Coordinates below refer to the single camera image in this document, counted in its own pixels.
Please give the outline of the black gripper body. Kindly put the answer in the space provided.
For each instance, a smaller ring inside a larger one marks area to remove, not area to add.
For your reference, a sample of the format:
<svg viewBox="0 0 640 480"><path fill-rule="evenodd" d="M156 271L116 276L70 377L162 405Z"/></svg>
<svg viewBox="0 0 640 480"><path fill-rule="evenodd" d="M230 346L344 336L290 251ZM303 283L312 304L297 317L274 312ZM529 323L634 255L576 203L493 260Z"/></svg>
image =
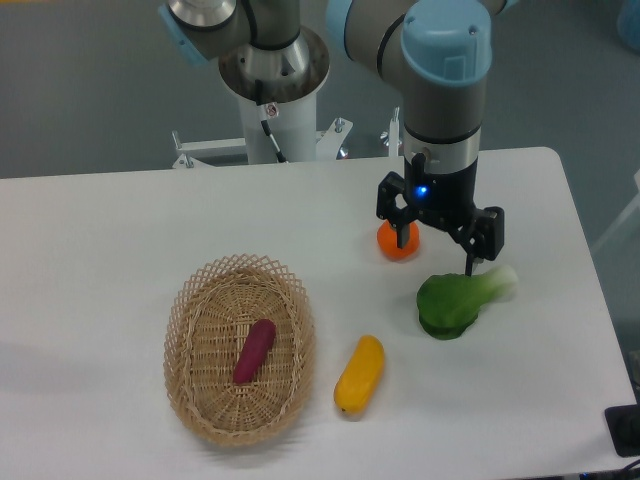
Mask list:
<svg viewBox="0 0 640 480"><path fill-rule="evenodd" d="M423 155L417 163L404 160L404 192L406 206L401 209L401 222L419 221L427 226L459 235L470 228L476 206L474 191L477 161L453 173L425 173Z"/></svg>

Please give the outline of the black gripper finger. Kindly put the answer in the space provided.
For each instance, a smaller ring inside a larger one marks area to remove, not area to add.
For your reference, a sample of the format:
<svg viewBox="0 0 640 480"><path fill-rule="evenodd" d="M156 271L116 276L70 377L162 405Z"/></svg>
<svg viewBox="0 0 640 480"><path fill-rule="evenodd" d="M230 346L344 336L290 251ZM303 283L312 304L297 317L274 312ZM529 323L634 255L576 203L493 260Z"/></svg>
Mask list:
<svg viewBox="0 0 640 480"><path fill-rule="evenodd" d="M449 231L450 237L466 253L465 271L473 274L477 263L494 261L504 246L504 210L498 206L473 207L464 222Z"/></svg>
<svg viewBox="0 0 640 480"><path fill-rule="evenodd" d="M417 219L409 206L399 208L396 199L404 197L405 180L396 172L389 172L378 185L376 215L386 220L396 234L396 247L404 249L410 240L410 225Z"/></svg>

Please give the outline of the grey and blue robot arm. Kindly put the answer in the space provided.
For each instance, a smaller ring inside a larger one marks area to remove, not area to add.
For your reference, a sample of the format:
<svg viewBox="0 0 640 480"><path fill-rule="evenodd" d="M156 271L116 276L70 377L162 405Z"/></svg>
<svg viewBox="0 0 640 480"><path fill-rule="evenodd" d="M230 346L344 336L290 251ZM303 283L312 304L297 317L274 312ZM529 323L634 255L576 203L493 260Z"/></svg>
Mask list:
<svg viewBox="0 0 640 480"><path fill-rule="evenodd" d="M505 236L501 208L474 203L491 28L504 1L331 1L326 27L353 62L402 96L404 170L380 183L376 214L408 245L421 222L448 233L466 265L494 260ZM159 15L190 62L216 61L246 109L253 163L317 159L313 114L288 108L312 100L329 72L323 40L301 21L296 1L165 1Z"/></svg>

